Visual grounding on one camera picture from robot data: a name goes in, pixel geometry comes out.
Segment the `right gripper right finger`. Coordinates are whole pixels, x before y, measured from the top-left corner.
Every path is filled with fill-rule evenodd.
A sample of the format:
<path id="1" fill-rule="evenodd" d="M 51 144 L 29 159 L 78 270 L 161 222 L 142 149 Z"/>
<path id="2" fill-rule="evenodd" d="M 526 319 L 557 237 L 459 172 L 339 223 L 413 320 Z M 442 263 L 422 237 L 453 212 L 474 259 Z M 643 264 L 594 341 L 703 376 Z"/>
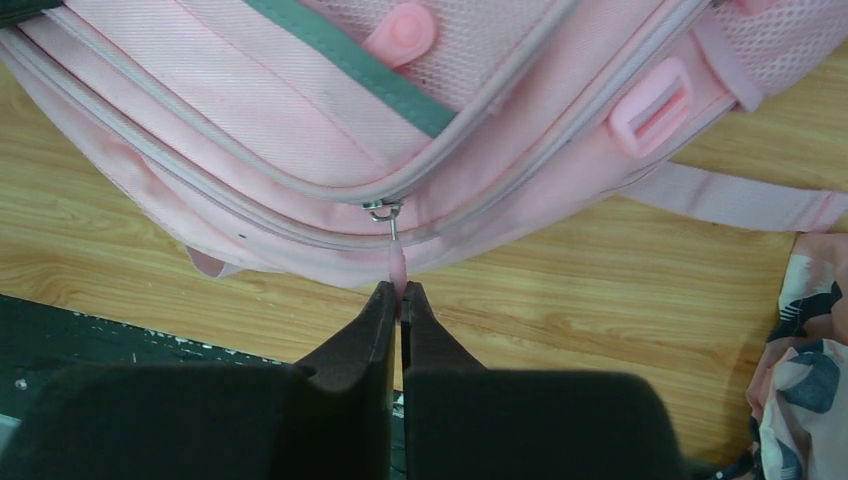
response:
<path id="1" fill-rule="evenodd" d="M 400 315 L 411 479 L 682 479 L 669 414 L 643 378 L 490 369 L 437 320 L 424 288 Z"/>

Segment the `pink school backpack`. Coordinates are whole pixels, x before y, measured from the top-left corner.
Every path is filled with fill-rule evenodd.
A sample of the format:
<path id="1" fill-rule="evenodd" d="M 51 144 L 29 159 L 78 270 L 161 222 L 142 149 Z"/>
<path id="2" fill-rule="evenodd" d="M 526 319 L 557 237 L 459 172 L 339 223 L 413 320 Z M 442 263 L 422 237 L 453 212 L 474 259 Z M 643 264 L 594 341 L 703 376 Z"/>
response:
<path id="1" fill-rule="evenodd" d="M 1 58 L 211 277 L 355 287 L 614 194 L 816 232 L 839 191 L 673 156 L 847 37 L 843 1 L 5 1 Z"/>

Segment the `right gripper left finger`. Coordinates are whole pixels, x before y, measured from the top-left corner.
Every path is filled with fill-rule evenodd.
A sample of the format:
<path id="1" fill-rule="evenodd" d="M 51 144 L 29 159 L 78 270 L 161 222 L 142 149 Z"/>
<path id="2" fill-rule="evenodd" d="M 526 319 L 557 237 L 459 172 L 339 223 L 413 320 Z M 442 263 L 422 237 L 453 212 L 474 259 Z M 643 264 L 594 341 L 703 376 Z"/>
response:
<path id="1" fill-rule="evenodd" d="M 397 294 L 377 285 L 293 364 L 82 364 L 53 377 L 5 479 L 386 479 Z"/>

